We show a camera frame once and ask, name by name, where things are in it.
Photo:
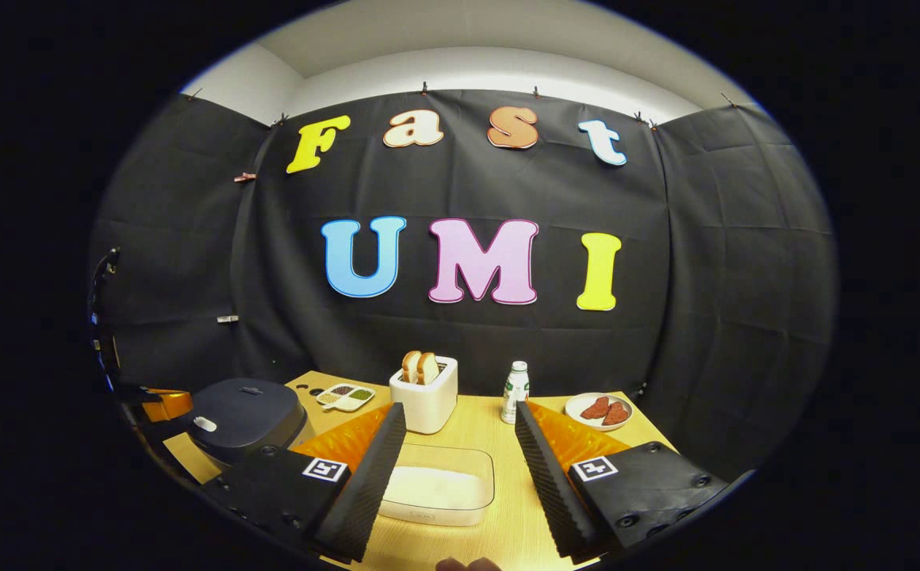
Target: seasoning tray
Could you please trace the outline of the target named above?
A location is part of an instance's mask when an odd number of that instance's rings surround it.
[[[351,383],[338,383],[317,394],[316,400],[323,406],[331,405],[331,408],[337,408],[340,411],[354,412],[372,400],[374,395],[376,393],[370,388]]]

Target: ceiling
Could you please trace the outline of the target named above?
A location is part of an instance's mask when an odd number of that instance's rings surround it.
[[[275,29],[258,43],[306,79],[427,48],[522,48],[640,77],[703,109],[724,105],[721,93],[733,102],[753,101],[731,79],[658,33],[573,0],[349,0]]]

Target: white bottle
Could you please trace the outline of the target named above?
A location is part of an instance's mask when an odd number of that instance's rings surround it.
[[[506,390],[503,391],[503,422],[517,422],[517,401],[527,400],[530,395],[530,377],[527,376],[527,364],[523,361],[514,361],[510,368],[510,376],[506,379]]]

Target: white wall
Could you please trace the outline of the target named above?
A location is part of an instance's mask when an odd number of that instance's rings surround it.
[[[303,81],[282,59],[260,44],[248,44],[189,82],[182,94],[216,102],[269,125],[287,113]]]
[[[510,90],[642,112],[664,123],[700,108],[653,83],[608,67],[514,48],[433,48],[357,62],[302,79],[259,44],[249,44],[182,90],[263,123],[374,95],[429,90]]]
[[[608,67],[514,48],[434,48],[357,62],[298,84],[287,115],[400,91],[506,90],[598,105],[656,123],[700,111],[692,102]]]

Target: black fabric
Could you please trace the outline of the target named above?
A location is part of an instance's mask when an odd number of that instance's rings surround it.
[[[641,408],[675,447],[733,480],[799,419],[837,313],[830,217],[802,156],[753,107],[661,125],[671,289]]]
[[[239,376],[229,288],[243,186],[267,127],[176,95],[118,166],[90,237],[90,271],[121,247],[104,289],[122,381],[196,391]]]
[[[492,146],[489,115],[503,105],[537,113],[540,141],[526,151]],[[389,119],[409,109],[439,114],[444,140],[388,148]],[[301,126],[340,115],[351,126],[310,170],[287,174]],[[594,155],[581,121],[599,119],[620,134],[622,167]],[[561,395],[634,390],[644,381],[664,313],[668,277],[668,216],[660,159],[649,127],[608,109],[533,94],[453,90],[392,94],[345,102],[288,120],[278,128],[243,200],[232,279],[239,335],[250,366],[264,378],[287,378],[282,356],[304,344],[325,373],[385,384],[407,351],[434,351],[460,362],[462,394],[501,394],[513,361],[529,362],[531,393]],[[354,265],[376,270],[374,217],[406,218],[395,285],[381,296],[355,299],[326,279],[320,228],[351,218]],[[428,299],[435,286],[438,218],[470,222],[483,248],[501,221],[539,225],[532,246],[532,286],[539,299],[524,306]],[[582,311],[585,232],[619,237],[613,295],[607,312]],[[497,276],[493,279],[493,289]]]

